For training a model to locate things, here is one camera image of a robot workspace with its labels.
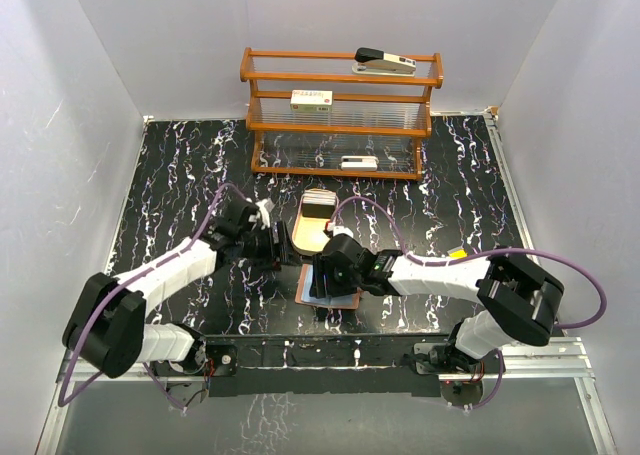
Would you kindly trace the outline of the pink leather card holder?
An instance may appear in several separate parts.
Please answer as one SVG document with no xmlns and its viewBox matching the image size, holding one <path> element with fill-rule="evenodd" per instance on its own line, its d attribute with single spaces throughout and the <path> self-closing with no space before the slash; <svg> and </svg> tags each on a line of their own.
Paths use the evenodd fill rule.
<svg viewBox="0 0 640 455">
<path fill-rule="evenodd" d="M 296 303 L 326 309 L 355 310 L 358 308 L 362 295 L 361 291 L 357 291 L 352 295 L 338 297 L 314 297 L 311 294 L 312 275 L 313 267 L 307 264 L 303 265 L 295 295 Z"/>
</svg>

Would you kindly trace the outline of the beige wooden tray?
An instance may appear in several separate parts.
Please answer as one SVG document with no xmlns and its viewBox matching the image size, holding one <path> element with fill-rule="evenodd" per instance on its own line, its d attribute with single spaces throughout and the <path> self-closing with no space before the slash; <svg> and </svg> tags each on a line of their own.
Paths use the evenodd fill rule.
<svg viewBox="0 0 640 455">
<path fill-rule="evenodd" d="M 292 242 L 296 250 L 304 256 L 312 256 L 322 251 L 329 238 L 324 233 L 325 224 L 329 221 L 338 205 L 303 205 L 300 201 L 296 216 Z"/>
</svg>

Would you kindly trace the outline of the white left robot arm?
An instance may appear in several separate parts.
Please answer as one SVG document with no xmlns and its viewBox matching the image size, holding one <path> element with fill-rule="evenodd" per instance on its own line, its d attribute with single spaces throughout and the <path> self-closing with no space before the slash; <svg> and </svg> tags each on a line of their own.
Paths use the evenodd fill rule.
<svg viewBox="0 0 640 455">
<path fill-rule="evenodd" d="M 236 199 L 199 238 L 117 276 L 99 272 L 85 283 L 62 336 L 63 345 L 102 374 L 118 378 L 136 363 L 169 362 L 186 374 L 206 362 L 201 333 L 181 322 L 151 324 L 164 301 L 200 279 L 245 259 L 278 270 L 300 262 L 286 225 L 273 221 L 270 199 Z"/>
</svg>

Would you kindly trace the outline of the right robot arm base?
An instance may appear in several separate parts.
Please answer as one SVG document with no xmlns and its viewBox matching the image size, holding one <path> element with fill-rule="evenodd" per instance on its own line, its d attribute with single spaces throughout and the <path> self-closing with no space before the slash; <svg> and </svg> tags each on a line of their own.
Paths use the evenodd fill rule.
<svg viewBox="0 0 640 455">
<path fill-rule="evenodd" d="M 401 355 L 399 365 L 419 375 L 461 375 L 460 380 L 445 380 L 442 388 L 462 395 L 464 390 L 484 390 L 487 361 L 487 357 L 472 358 L 449 342 L 419 342 Z"/>
</svg>

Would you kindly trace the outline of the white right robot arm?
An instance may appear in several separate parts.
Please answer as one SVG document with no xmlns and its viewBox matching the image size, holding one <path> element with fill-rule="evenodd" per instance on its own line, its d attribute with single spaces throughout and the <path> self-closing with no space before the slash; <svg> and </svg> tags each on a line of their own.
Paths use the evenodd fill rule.
<svg viewBox="0 0 640 455">
<path fill-rule="evenodd" d="M 563 297 L 562 283 L 520 253 L 475 258 L 415 258 L 398 249 L 374 253 L 347 234 L 329 239 L 312 258 L 309 294 L 318 300 L 353 295 L 439 295 L 478 302 L 478 314 L 456 324 L 431 365 L 471 370 L 513 341 L 548 344 Z"/>
</svg>

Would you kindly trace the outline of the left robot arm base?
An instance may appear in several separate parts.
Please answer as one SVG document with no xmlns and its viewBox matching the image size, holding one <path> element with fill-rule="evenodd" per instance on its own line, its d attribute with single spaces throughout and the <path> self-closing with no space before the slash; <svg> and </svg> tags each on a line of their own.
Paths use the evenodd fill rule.
<svg viewBox="0 0 640 455">
<path fill-rule="evenodd" d="M 142 367 L 145 374 L 161 390 L 169 406 L 178 410 L 181 416 L 186 416 L 191 408 L 212 395 L 217 379 L 225 381 L 237 374 L 238 355 L 238 349 L 234 345 L 208 344 L 201 338 L 194 342 L 181 361 L 145 361 Z M 162 364 L 169 366 L 169 377 L 182 375 L 187 378 L 200 378 L 201 386 L 187 398 L 179 398 L 172 391 L 180 387 L 189 388 L 193 382 L 181 385 L 176 381 L 162 381 L 157 370 L 157 366 Z"/>
</svg>

